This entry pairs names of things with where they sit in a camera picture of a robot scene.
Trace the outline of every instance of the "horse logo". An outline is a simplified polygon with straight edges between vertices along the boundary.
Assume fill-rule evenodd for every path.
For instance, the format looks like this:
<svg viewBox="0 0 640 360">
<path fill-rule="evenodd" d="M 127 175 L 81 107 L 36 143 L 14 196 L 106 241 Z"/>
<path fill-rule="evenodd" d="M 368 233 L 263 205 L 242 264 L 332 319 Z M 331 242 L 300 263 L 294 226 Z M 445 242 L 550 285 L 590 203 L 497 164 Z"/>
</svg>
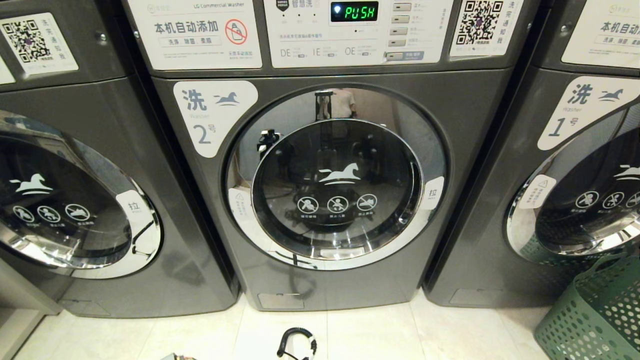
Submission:
<svg viewBox="0 0 640 360">
<path fill-rule="evenodd" d="M 318 171 L 331 173 L 326 178 L 320 180 L 320 182 L 324 183 L 326 181 L 331 181 L 330 183 L 326 183 L 325 185 L 333 185 L 333 184 L 354 184 L 353 181 L 345 181 L 345 180 L 341 180 L 341 179 L 360 180 L 359 177 L 357 177 L 356 175 L 353 174 L 353 172 L 356 171 L 356 170 L 358 170 L 358 164 L 350 163 L 349 165 L 347 165 L 346 168 L 344 168 L 343 171 L 338 171 L 338 170 L 333 171 L 333 170 L 331 170 L 329 168 L 324 168 L 324 169 L 318 170 Z"/>
<path fill-rule="evenodd" d="M 600 101 L 616 101 L 616 100 L 620 100 L 620 94 L 622 94 L 623 90 L 624 89 L 618 89 L 615 92 L 603 91 L 604 95 L 599 97 L 598 99 Z"/>
<path fill-rule="evenodd" d="M 40 174 L 33 174 L 31 176 L 30 181 L 21 181 L 18 179 L 9 180 L 10 183 L 20 184 L 20 186 L 16 189 L 15 192 L 21 193 L 23 195 L 29 195 L 33 193 L 51 193 L 52 188 L 48 186 L 44 186 L 42 182 L 44 181 L 44 177 Z"/>
<path fill-rule="evenodd" d="M 640 180 L 640 167 L 631 167 L 630 165 L 620 165 L 620 167 L 626 168 L 626 170 L 613 175 L 616 180 Z"/>
<path fill-rule="evenodd" d="M 220 99 L 216 104 L 220 104 L 220 106 L 237 106 L 240 102 L 236 100 L 236 93 L 230 92 L 228 96 L 220 96 L 214 95 L 213 97 L 219 97 Z"/>
</svg>

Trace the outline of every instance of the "white floor tile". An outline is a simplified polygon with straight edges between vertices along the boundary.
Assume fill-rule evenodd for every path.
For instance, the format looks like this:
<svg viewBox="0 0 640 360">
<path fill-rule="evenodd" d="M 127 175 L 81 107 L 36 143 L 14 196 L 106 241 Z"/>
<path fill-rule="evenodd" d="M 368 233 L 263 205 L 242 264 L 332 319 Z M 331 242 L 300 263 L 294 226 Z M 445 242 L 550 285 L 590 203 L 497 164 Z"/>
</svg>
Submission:
<svg viewBox="0 0 640 360">
<path fill-rule="evenodd" d="M 518 348 L 520 359 L 546 360 L 548 358 L 533 338 L 533 332 L 549 309 L 550 307 L 530 307 L 498 310 L 502 322 Z"/>
<path fill-rule="evenodd" d="M 409 304 L 329 311 L 327 320 L 331 360 L 424 358 Z"/>
<path fill-rule="evenodd" d="M 138 359 L 160 360 L 172 353 L 198 360 L 231 359 L 245 306 L 242 295 L 219 313 L 159 318 Z"/>
<path fill-rule="evenodd" d="M 18 351 L 14 360 L 49 360 L 77 318 L 68 311 L 45 316 Z"/>
<path fill-rule="evenodd" d="M 137 359 L 155 321 L 76 318 L 51 360 Z"/>
<path fill-rule="evenodd" d="M 418 294 L 411 302 L 425 359 L 514 360 L 519 352 L 494 309 L 440 307 Z"/>
<path fill-rule="evenodd" d="M 326 311 L 267 313 L 247 305 L 236 338 L 233 359 L 288 360 L 287 356 L 276 355 L 282 334 L 291 327 L 302 327 L 316 337 L 318 346 L 314 360 L 327 360 L 326 321 Z M 287 352 L 298 359 L 307 356 L 310 347 L 306 337 L 293 336 L 289 344 Z"/>
</svg>

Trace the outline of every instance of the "control button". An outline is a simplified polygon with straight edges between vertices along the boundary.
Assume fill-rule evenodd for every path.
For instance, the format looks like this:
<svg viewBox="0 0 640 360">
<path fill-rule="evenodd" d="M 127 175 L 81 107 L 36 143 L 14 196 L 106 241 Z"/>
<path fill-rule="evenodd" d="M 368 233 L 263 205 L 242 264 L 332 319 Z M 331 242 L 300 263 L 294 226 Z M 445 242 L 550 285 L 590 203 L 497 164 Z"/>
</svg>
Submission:
<svg viewBox="0 0 640 360">
<path fill-rule="evenodd" d="M 404 56 L 404 53 L 387 53 L 387 60 L 388 61 L 402 60 L 403 56 Z"/>
<path fill-rule="evenodd" d="M 406 3 L 394 4 L 394 11 L 395 12 L 410 12 L 411 11 L 411 4 L 406 4 Z"/>
<path fill-rule="evenodd" d="M 406 35 L 407 28 L 393 28 L 389 30 L 389 35 Z"/>
<path fill-rule="evenodd" d="M 392 24 L 407 24 L 409 23 L 409 15 L 399 15 L 391 18 Z"/>
<path fill-rule="evenodd" d="M 402 40 L 389 40 L 389 46 L 405 46 L 406 39 Z"/>
</svg>

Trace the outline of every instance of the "circular prohibition symbol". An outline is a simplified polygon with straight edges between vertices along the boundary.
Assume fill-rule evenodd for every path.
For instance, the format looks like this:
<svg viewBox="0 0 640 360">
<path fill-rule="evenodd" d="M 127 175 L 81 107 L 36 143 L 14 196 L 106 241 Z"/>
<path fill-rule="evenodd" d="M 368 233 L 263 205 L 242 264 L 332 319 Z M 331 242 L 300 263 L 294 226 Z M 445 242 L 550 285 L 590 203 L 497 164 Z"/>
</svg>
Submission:
<svg viewBox="0 0 640 360">
<path fill-rule="evenodd" d="M 225 24 L 227 39 L 235 45 L 242 45 L 246 41 L 246 26 L 238 19 L 231 19 Z"/>
</svg>

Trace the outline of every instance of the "front-loading washer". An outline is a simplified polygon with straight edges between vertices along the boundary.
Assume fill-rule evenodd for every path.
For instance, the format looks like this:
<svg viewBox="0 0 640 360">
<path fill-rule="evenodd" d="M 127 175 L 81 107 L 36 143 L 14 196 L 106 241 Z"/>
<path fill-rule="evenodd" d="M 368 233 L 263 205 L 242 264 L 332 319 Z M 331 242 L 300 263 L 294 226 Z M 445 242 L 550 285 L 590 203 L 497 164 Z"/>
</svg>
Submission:
<svg viewBox="0 0 640 360">
<path fill-rule="evenodd" d="M 639 6 L 541 10 L 531 65 L 429 271 L 431 301 L 546 306 L 595 259 L 637 248 Z"/>
<path fill-rule="evenodd" d="M 127 2 L 253 307 L 416 294 L 537 5 Z"/>
<path fill-rule="evenodd" d="M 0 14 L 0 256 L 79 316 L 234 304 L 239 283 L 134 71 L 121 4 L 3 1 Z"/>
</svg>

